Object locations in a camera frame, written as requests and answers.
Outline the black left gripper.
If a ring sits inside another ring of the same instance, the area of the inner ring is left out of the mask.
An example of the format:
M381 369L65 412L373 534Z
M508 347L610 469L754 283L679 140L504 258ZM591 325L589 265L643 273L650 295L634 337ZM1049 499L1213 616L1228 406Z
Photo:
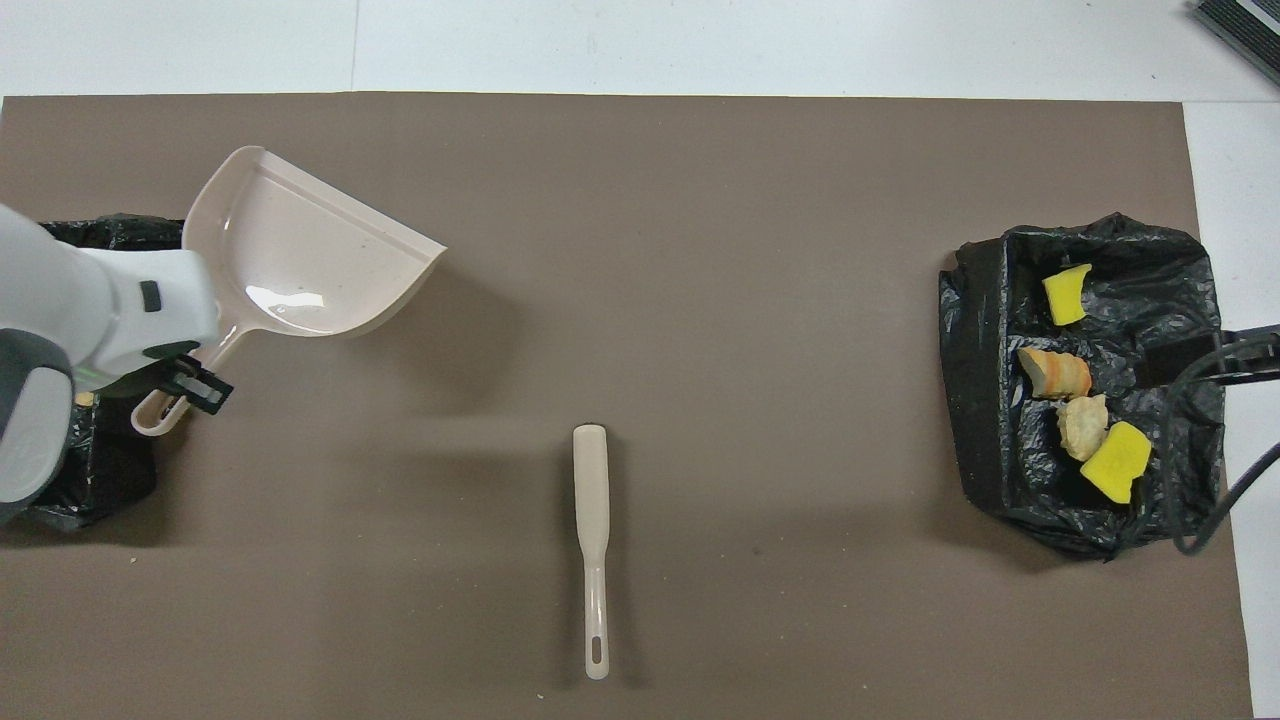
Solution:
M224 382L211 372L195 374L193 365L202 365L198 351L202 345L196 340L182 340L155 345L146 348L150 363L164 363L160 366L161 389L189 389L189 404L201 413L216 415L234 392L234 386Z

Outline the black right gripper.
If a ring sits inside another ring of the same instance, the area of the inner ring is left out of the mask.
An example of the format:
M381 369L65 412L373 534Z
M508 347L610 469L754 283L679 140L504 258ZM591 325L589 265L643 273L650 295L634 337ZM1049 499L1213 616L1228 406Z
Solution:
M1210 346L1197 354L1184 372L1170 368L1180 363L1179 342L1142 345L1135 366L1135 387L1165 387L1185 375L1189 382L1243 386L1279 378L1279 325L1242 331L1220 331L1208 336Z

